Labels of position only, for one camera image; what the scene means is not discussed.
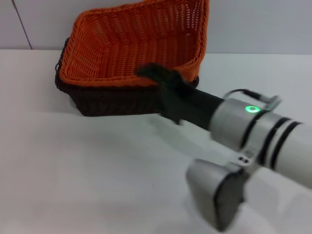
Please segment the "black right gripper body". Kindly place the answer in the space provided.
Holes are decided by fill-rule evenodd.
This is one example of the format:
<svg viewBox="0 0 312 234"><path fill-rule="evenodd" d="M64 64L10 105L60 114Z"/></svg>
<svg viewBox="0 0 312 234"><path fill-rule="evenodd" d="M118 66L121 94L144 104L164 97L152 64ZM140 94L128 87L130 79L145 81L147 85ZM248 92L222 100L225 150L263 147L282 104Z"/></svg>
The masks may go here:
<svg viewBox="0 0 312 234"><path fill-rule="evenodd" d="M172 91L170 111L173 121L178 125L181 120L185 120L209 130L213 114L223 101L223 98L182 84Z"/></svg>

